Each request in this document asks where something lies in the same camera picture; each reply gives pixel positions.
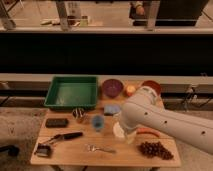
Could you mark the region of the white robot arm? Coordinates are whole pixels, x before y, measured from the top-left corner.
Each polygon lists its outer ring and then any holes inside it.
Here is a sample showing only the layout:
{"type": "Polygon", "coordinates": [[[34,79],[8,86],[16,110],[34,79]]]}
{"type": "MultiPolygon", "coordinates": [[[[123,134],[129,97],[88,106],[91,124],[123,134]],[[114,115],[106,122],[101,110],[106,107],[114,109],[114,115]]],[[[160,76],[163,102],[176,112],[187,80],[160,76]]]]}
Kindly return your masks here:
{"type": "Polygon", "coordinates": [[[157,107],[157,98],[153,88],[142,86],[123,103],[119,124],[124,132],[142,124],[213,155],[213,120],[157,107]]]}

